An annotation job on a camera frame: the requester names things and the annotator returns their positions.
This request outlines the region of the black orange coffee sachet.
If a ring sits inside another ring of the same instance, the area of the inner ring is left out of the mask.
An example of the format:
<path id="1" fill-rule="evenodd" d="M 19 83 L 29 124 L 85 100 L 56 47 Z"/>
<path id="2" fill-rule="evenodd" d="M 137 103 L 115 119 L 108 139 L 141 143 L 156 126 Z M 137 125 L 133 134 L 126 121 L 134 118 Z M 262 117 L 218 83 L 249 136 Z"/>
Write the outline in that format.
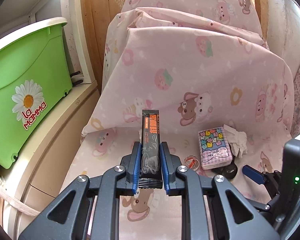
<path id="1" fill-rule="evenodd" d="M 161 189 L 159 111 L 142 110 L 139 188 Z"/>

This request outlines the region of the red rubber bands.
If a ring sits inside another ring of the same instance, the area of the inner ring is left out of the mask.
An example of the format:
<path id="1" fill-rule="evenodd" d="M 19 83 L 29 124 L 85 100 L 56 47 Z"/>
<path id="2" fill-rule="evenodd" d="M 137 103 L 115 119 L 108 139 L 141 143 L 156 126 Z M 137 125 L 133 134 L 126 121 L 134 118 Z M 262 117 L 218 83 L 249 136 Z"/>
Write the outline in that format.
<path id="1" fill-rule="evenodd" d="M 197 171 L 200 168 L 200 162 L 194 155 L 189 155 L 184 159 L 184 164 L 187 168 Z"/>

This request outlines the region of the black round compact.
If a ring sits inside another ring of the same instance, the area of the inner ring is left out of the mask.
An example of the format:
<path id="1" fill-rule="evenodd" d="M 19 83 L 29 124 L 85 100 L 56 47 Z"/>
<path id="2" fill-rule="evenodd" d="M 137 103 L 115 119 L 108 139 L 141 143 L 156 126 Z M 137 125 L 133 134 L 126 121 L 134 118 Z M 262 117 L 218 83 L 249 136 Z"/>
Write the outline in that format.
<path id="1" fill-rule="evenodd" d="M 211 171 L 215 174 L 224 176 L 227 180 L 232 180 L 237 175 L 238 167 L 235 163 L 231 163 L 227 166 L 213 168 Z"/>

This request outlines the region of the white tissue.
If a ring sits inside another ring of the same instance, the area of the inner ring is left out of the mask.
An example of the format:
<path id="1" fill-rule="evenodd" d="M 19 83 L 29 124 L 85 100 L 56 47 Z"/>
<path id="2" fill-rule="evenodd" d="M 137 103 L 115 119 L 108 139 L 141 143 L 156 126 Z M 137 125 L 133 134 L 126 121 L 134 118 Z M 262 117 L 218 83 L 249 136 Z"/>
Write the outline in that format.
<path id="1" fill-rule="evenodd" d="M 235 157 L 242 158 L 248 153 L 247 135 L 245 132 L 238 132 L 236 129 L 224 124 L 224 133 L 229 145 L 231 146 L 232 154 Z"/>

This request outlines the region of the pastel tissue pack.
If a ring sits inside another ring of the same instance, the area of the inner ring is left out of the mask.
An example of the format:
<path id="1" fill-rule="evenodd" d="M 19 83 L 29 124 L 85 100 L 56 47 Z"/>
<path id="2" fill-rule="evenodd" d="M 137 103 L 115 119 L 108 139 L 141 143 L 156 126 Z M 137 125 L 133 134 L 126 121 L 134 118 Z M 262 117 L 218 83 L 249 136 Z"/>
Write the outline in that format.
<path id="1" fill-rule="evenodd" d="M 233 156 L 223 127 L 199 132 L 200 163 L 203 170 L 231 164 Z"/>

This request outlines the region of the white shelf unit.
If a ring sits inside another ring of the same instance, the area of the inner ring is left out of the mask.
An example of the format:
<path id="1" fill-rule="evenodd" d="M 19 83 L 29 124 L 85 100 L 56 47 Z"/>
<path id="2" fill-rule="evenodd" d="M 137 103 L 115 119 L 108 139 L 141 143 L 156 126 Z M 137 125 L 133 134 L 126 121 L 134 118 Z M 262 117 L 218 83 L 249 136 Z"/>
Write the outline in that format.
<path id="1" fill-rule="evenodd" d="M 0 7 L 0 225 L 11 238 L 59 194 L 99 97 L 81 5 Z"/>

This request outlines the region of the pink cartoon bed sheet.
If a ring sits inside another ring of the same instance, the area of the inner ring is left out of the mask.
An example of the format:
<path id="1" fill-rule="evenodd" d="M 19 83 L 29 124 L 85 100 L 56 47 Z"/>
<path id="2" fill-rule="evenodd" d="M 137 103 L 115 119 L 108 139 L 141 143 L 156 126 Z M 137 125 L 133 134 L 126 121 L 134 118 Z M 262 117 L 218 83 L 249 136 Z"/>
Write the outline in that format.
<path id="1" fill-rule="evenodd" d="M 293 75 L 262 37 L 251 0 L 125 0 L 111 21 L 101 96 L 63 186 L 102 175 L 141 137 L 142 110 L 157 109 L 160 139 L 181 163 L 200 162 L 199 132 L 245 132 L 238 168 L 282 168 L 290 136 Z M 200 175 L 213 172 L 200 168 Z"/>

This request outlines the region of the green plastic storage box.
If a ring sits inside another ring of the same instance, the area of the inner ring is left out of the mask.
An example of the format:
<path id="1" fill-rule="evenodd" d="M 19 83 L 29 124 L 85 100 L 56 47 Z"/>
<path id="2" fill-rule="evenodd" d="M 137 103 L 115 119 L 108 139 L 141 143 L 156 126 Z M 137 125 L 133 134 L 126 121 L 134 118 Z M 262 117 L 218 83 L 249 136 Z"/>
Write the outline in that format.
<path id="1" fill-rule="evenodd" d="M 0 39 L 0 166 L 9 169 L 44 116 L 72 89 L 55 17 Z"/>

